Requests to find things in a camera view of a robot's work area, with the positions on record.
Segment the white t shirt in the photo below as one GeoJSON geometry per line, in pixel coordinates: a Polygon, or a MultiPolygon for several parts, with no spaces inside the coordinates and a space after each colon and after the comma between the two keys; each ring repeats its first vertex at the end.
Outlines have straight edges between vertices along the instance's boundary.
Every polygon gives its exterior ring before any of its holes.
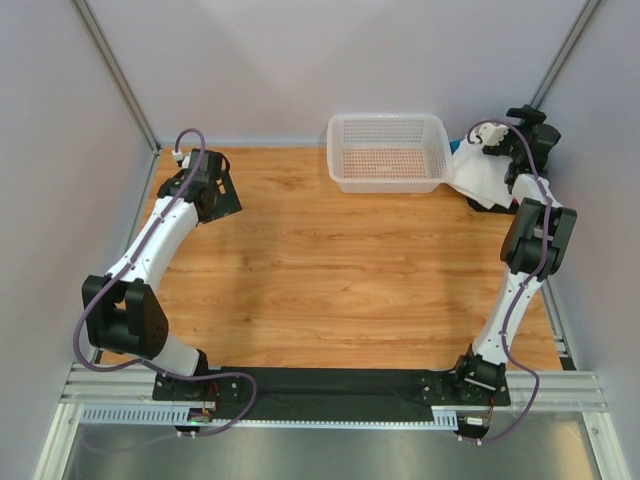
{"type": "Polygon", "coordinates": [[[462,140],[452,155],[448,185],[484,208],[509,208],[513,202],[505,183],[509,164],[509,157],[485,155],[480,146],[462,140]]]}

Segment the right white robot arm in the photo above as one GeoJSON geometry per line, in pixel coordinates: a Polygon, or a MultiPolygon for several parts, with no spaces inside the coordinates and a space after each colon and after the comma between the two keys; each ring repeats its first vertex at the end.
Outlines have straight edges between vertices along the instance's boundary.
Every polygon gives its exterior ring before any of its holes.
{"type": "Polygon", "coordinates": [[[559,269],[577,221],[551,192],[546,165],[561,138],[542,111],[525,104],[508,119],[475,124],[455,149],[450,186],[478,211],[513,213],[500,259],[501,290],[481,333],[459,358],[452,395],[470,404],[505,386],[511,345],[529,303],[559,269]]]}

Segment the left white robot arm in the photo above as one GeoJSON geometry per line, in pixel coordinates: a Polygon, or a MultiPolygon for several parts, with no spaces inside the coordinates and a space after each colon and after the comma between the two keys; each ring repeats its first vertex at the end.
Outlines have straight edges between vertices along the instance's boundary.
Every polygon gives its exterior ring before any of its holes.
{"type": "Polygon", "coordinates": [[[180,170],[160,186],[146,224],[121,259],[107,273],[84,281],[81,322],[93,347],[130,355],[175,377],[176,390],[188,401],[199,401],[210,389],[206,355],[170,333],[156,291],[192,230],[242,206],[224,154],[194,149],[178,164],[180,170]]]}

